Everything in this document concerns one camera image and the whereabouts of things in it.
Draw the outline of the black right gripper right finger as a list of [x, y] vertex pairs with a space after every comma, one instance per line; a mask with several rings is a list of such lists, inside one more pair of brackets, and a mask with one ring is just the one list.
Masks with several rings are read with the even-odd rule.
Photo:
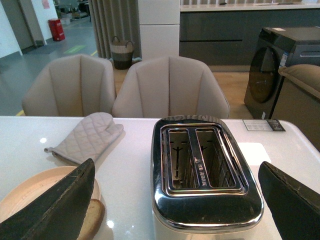
[[320, 194], [271, 163], [258, 170], [263, 197], [283, 240], [320, 238]]

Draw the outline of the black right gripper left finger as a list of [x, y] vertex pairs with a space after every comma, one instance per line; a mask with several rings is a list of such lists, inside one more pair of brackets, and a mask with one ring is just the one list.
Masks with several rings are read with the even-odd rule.
[[2, 240], [75, 240], [91, 200], [95, 164], [75, 170], [0, 224]]

